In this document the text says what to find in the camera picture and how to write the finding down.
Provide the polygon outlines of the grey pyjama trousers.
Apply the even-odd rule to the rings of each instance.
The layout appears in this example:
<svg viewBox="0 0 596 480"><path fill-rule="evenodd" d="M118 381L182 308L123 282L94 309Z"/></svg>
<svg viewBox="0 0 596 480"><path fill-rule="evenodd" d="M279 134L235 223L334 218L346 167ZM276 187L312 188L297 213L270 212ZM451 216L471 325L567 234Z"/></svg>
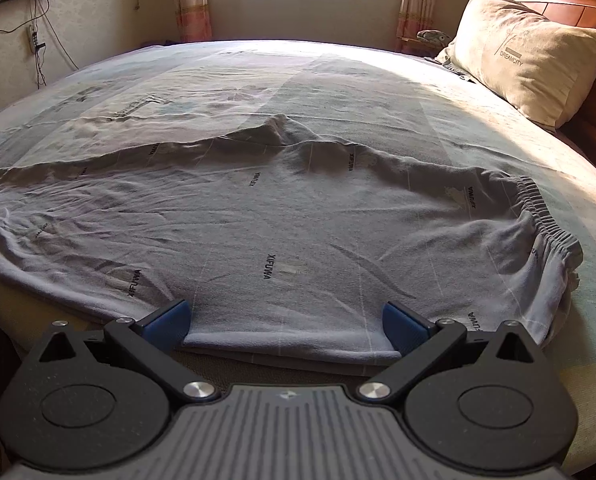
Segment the grey pyjama trousers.
<svg viewBox="0 0 596 480"><path fill-rule="evenodd" d="M194 143L0 169L0 278L93 318L172 300L187 346L394 359L389 301L545 341L583 251L533 180L318 136L283 117Z"/></svg>

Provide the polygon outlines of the white power strip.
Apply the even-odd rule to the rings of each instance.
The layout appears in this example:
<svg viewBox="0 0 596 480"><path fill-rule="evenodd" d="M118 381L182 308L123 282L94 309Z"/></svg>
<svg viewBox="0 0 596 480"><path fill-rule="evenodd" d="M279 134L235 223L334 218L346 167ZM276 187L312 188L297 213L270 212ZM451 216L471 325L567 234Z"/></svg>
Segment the white power strip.
<svg viewBox="0 0 596 480"><path fill-rule="evenodd" d="M36 25L28 27L28 38L30 51L33 55L38 55L46 47L46 43L41 39Z"/></svg>

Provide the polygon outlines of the pink striped left curtain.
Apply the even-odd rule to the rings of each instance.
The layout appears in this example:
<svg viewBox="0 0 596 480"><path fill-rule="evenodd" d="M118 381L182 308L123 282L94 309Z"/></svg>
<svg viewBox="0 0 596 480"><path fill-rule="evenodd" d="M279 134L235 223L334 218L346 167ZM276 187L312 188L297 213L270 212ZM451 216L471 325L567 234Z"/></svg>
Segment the pink striped left curtain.
<svg viewBox="0 0 596 480"><path fill-rule="evenodd" d="M209 0L174 0L179 36L184 42L212 39Z"/></svg>

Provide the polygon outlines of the beige pillow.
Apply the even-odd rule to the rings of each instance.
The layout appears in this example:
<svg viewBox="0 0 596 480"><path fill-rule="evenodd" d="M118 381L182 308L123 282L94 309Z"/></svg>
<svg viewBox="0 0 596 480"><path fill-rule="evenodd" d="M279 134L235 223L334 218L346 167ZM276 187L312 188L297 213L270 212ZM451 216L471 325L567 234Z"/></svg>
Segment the beige pillow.
<svg viewBox="0 0 596 480"><path fill-rule="evenodd" d="M587 96L580 71L566 63L593 48L596 30L556 25L514 0L469 0L456 37L435 59L557 129Z"/></svg>

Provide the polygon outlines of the wooden nightstand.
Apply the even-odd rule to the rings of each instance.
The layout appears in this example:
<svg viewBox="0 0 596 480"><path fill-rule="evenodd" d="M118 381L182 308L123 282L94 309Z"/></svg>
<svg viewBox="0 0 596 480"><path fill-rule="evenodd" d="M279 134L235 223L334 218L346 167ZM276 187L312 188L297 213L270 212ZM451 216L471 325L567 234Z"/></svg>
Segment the wooden nightstand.
<svg viewBox="0 0 596 480"><path fill-rule="evenodd" d="M432 41L402 37L399 51L403 54L420 56L420 58L435 58L444 47Z"/></svg>

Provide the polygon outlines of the grey object on nightstand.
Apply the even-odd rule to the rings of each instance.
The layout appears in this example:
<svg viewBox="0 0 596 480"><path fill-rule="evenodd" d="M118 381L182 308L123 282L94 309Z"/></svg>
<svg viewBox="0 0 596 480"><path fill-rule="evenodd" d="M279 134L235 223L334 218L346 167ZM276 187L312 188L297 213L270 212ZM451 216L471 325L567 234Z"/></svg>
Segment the grey object on nightstand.
<svg viewBox="0 0 596 480"><path fill-rule="evenodd" d="M438 29L424 29L417 32L416 38L427 42L428 44L435 44L440 48L446 47L452 38L445 32Z"/></svg>

